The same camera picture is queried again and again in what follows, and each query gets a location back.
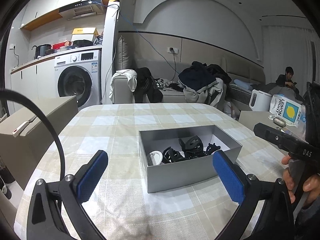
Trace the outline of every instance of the washing machine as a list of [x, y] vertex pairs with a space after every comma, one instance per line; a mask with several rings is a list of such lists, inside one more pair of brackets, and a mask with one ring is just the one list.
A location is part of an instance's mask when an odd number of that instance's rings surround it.
[[76, 96], [79, 110], [101, 101], [101, 52], [81, 51], [55, 58], [57, 97]]

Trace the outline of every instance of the finger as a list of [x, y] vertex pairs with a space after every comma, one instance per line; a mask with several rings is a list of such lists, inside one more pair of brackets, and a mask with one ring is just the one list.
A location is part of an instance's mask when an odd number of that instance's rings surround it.
[[320, 176], [315, 174], [303, 184], [303, 191], [310, 192], [305, 205], [312, 203], [320, 195]]
[[313, 191], [320, 188], [320, 176], [318, 174], [312, 175], [309, 179], [307, 179], [303, 184], [303, 191]]
[[290, 197], [290, 201], [291, 201], [291, 204], [296, 200], [296, 197], [295, 195], [292, 193], [291, 190], [289, 190], [289, 197]]
[[291, 159], [291, 157], [290, 157], [289, 155], [284, 156], [284, 157], [282, 158], [282, 160], [281, 160], [281, 163], [282, 163], [283, 165], [288, 165], [290, 159]]
[[282, 177], [285, 181], [285, 184], [287, 185], [288, 190], [292, 190], [294, 187], [294, 182], [292, 177], [290, 176], [289, 168], [286, 168], [284, 170]]

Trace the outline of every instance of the open box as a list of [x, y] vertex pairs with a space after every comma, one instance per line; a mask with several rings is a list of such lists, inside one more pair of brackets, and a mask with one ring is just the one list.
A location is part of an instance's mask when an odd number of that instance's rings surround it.
[[139, 131], [140, 159], [148, 193], [183, 187], [217, 176], [212, 166], [212, 155], [160, 165], [152, 165], [148, 161], [152, 151], [162, 152], [169, 146], [181, 152], [178, 139], [186, 142], [195, 135], [202, 140], [204, 150], [209, 143], [215, 143], [235, 163], [242, 145], [216, 125]]

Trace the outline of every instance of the blue gripper pad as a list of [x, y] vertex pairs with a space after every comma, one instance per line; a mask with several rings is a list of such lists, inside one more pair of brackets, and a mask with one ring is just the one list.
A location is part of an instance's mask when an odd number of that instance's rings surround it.
[[108, 154], [102, 150], [99, 150], [88, 164], [81, 166], [73, 182], [79, 203], [89, 200], [107, 166]]
[[233, 163], [221, 150], [212, 157], [212, 164], [232, 201], [241, 205], [244, 200], [244, 185], [233, 170]]

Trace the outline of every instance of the countertop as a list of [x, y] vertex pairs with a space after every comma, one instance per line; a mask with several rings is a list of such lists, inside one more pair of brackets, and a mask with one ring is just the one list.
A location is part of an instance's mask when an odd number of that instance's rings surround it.
[[94, 50], [94, 49], [102, 49], [102, 45], [95, 45], [95, 46], [88, 46], [88, 47], [81, 47], [81, 48], [77, 48], [77, 49], [68, 49], [68, 50], [65, 50], [65, 51], [60, 51], [60, 52], [57, 52], [57, 53], [53, 53], [53, 54], [50, 54], [50, 55], [47, 55], [47, 56], [44, 56], [44, 57], [41, 57], [41, 58], [38, 58], [38, 59], [35, 59], [35, 60], [32, 60], [32, 61], [29, 61], [23, 65], [20, 65], [19, 67], [15, 67], [15, 68], [12, 68], [10, 70], [10, 72], [17, 72], [21, 69], [24, 69], [26, 67], [29, 67], [29, 66], [32, 66], [32, 65], [35, 65], [35, 64], [38, 64], [40, 62], [44, 62], [46, 60], [50, 60], [50, 59], [53, 59], [57, 56], [60, 56], [60, 55], [63, 55], [63, 54], [70, 54], [70, 53], [74, 53], [74, 52], [79, 52], [79, 51], [85, 51], [85, 50]]
[[[82, 109], [70, 121], [59, 135], [66, 159], [65, 174], [75, 174], [97, 150], [109, 156], [107, 169], [92, 196], [82, 204], [106, 239], [207, 240], [217, 236], [238, 206], [220, 178], [148, 194], [139, 154], [139, 130], [213, 124], [243, 145], [236, 162], [246, 174], [271, 182], [282, 176], [285, 166], [281, 164], [281, 152], [208, 105], [98, 105]], [[58, 181], [59, 174], [59, 154], [53, 143], [33, 172], [18, 208], [14, 231], [22, 240], [26, 240], [28, 208], [36, 181]], [[254, 228], [262, 205], [260, 201], [245, 237]], [[61, 215], [70, 235], [79, 239], [64, 207]]]

